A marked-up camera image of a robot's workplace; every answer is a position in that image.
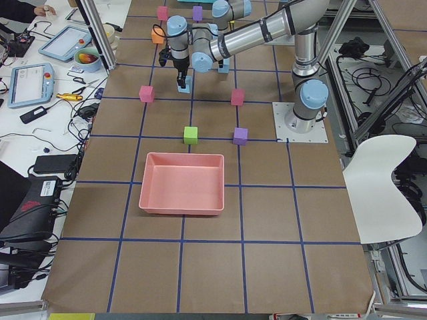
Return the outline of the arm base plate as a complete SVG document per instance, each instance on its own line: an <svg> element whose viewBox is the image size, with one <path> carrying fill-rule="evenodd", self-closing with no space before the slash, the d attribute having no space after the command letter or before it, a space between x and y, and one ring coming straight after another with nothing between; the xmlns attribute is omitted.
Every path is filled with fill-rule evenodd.
<svg viewBox="0 0 427 320"><path fill-rule="evenodd" d="M294 114L294 103L273 102L276 141L282 143L328 143L322 112L302 120Z"/></svg>

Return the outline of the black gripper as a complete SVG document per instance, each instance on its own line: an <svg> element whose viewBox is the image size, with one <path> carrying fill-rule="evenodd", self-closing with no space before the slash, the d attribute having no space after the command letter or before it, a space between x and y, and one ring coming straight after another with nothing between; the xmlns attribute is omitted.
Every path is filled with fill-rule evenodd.
<svg viewBox="0 0 427 320"><path fill-rule="evenodd" d="M167 61L172 61L173 66L177 69L177 88L185 89L185 76L189 69L189 57L174 57L173 51L169 46L166 46L159 53L159 64L164 67Z"/></svg>

